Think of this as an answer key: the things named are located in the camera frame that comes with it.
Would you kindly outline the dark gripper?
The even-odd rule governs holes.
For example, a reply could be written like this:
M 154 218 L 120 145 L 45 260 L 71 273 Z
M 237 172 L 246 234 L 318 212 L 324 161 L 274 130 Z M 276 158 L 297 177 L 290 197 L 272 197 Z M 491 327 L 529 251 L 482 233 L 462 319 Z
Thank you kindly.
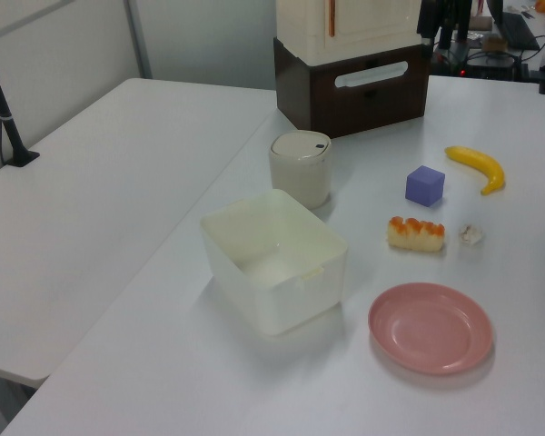
M 438 35 L 438 48 L 449 50 L 454 30 L 455 42 L 466 43 L 471 20 L 471 0 L 427 0 L 421 2 L 417 34 L 424 47 L 433 47 Z

